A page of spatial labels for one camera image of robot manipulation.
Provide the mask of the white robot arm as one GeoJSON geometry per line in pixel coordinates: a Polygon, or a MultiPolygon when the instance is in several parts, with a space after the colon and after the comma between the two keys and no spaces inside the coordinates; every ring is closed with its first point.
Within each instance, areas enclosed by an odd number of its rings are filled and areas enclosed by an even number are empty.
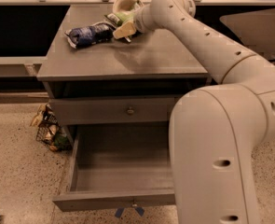
{"type": "Polygon", "coordinates": [[[166,29],[215,80],[180,98],[169,123],[179,224],[260,224],[252,151],[275,137],[275,65],[197,21],[193,0],[116,0],[118,36],[166,29]]]}

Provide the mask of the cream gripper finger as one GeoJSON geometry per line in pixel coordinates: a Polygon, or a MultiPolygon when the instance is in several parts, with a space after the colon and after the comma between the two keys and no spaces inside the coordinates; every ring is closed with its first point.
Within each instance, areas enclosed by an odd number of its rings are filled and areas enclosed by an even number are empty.
{"type": "Polygon", "coordinates": [[[113,32],[115,39],[126,38],[136,33],[133,21],[125,21],[121,26],[117,27],[113,32]]]}

